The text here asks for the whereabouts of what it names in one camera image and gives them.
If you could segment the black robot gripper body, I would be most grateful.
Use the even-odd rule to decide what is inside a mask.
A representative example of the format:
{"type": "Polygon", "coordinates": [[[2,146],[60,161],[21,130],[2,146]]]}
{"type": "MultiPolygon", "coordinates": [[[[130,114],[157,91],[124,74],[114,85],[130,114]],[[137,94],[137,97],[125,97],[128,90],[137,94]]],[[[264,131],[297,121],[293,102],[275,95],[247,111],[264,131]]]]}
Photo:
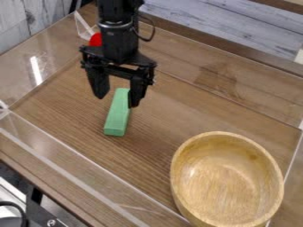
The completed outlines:
{"type": "Polygon", "coordinates": [[[137,23],[125,27],[100,26],[101,46],[81,46],[81,67],[102,69],[108,75],[130,80],[133,76],[146,77],[153,83],[156,62],[138,52],[137,23]]]}

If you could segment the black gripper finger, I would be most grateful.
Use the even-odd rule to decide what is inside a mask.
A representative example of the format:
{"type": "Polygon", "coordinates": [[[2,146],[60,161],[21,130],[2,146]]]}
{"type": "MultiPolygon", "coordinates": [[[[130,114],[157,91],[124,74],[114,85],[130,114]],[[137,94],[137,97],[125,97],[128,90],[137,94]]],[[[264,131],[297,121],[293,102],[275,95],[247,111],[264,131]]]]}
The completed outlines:
{"type": "Polygon", "coordinates": [[[98,99],[104,99],[109,92],[109,75],[97,68],[89,68],[86,74],[93,95],[98,99]]]}
{"type": "Polygon", "coordinates": [[[137,107],[145,96],[149,81],[146,77],[133,76],[130,78],[130,90],[128,93],[129,108],[137,107]]]}

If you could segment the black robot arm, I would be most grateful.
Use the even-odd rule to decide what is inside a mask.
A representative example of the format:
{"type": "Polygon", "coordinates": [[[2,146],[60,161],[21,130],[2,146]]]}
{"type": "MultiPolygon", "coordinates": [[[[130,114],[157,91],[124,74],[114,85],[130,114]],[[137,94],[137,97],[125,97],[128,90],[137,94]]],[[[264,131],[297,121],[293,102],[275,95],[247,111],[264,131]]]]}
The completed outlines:
{"type": "Polygon", "coordinates": [[[137,107],[146,88],[153,85],[157,63],[138,50],[138,40],[149,42],[154,36],[138,34],[138,9],[144,0],[97,0],[100,46],[78,48],[93,95],[102,99],[109,92],[109,76],[130,82],[128,107],[137,107]]]}

